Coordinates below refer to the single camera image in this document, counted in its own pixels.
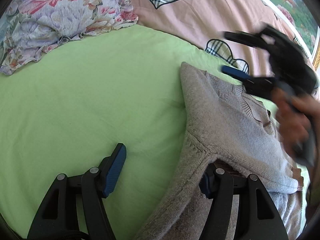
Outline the person's right hand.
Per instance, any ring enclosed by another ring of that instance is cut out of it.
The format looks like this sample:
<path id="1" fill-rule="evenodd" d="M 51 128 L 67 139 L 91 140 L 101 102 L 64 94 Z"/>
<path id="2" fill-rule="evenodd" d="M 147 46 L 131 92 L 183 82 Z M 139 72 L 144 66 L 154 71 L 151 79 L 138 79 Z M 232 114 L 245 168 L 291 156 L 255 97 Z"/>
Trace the person's right hand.
<path id="1" fill-rule="evenodd" d="M 293 147 L 308 138 L 308 130 L 313 127 L 319 136 L 319 101 L 308 94 L 289 96 L 276 88 L 272 101 L 278 107 L 276 120 L 285 152 L 294 157 Z"/>

